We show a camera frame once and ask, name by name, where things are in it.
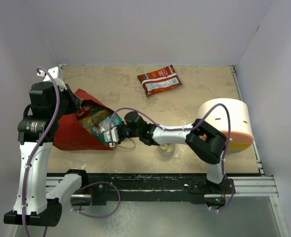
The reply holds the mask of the yellow kettle chips bag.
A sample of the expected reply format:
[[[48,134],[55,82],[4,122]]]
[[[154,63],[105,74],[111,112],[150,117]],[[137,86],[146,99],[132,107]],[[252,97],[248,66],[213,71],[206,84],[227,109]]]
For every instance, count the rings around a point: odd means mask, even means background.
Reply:
[[[106,109],[94,109],[86,111],[79,119],[79,124],[90,134],[97,136],[101,134],[99,123],[110,115]]]

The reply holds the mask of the red brown paper bag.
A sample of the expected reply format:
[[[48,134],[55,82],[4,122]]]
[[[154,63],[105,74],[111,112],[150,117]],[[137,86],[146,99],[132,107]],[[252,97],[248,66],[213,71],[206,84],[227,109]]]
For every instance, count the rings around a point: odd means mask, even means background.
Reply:
[[[110,115],[114,110],[82,89],[78,89],[75,95],[83,100],[82,108],[59,119],[59,128],[55,132],[53,146],[62,151],[112,150],[107,143],[104,144],[83,128],[78,119],[88,110],[106,109]]]

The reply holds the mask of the green snack packet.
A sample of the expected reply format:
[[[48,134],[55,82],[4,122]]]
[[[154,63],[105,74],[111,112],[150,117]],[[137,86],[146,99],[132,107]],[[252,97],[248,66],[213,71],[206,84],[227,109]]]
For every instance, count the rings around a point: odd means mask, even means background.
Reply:
[[[89,132],[96,138],[98,138],[101,142],[106,144],[104,133],[109,130],[109,123],[112,115],[109,115],[105,119],[102,119],[96,125],[90,125]],[[123,122],[122,118],[119,115],[114,115],[111,121],[111,127],[117,126]]]

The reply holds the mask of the red white snack packet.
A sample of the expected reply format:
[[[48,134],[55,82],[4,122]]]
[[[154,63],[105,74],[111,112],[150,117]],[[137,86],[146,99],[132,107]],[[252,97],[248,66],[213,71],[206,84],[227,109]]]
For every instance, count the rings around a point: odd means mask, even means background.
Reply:
[[[147,97],[172,90],[182,85],[173,65],[163,67],[150,73],[138,75],[137,79],[145,90]]]

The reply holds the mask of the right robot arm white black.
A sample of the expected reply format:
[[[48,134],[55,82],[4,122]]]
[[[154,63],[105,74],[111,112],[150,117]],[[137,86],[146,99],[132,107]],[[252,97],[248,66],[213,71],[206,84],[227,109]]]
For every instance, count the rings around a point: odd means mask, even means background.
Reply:
[[[137,112],[132,111],[116,127],[115,138],[119,143],[126,138],[138,138],[148,146],[187,145],[207,164],[208,190],[219,193],[224,188],[221,159],[226,148],[226,136],[200,118],[183,126],[162,126],[148,123]]]

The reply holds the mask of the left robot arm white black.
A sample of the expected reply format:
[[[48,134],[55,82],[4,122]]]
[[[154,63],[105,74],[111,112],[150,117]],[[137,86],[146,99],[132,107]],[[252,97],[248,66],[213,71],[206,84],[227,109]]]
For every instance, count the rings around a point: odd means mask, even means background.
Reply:
[[[46,190],[48,160],[58,121],[80,109],[81,99],[68,85],[55,87],[45,81],[32,85],[30,104],[19,122],[18,141],[21,152],[20,183],[13,210],[4,215],[4,223],[23,226],[55,227],[60,221],[62,205],[89,189],[86,171],[70,169],[49,192]]]

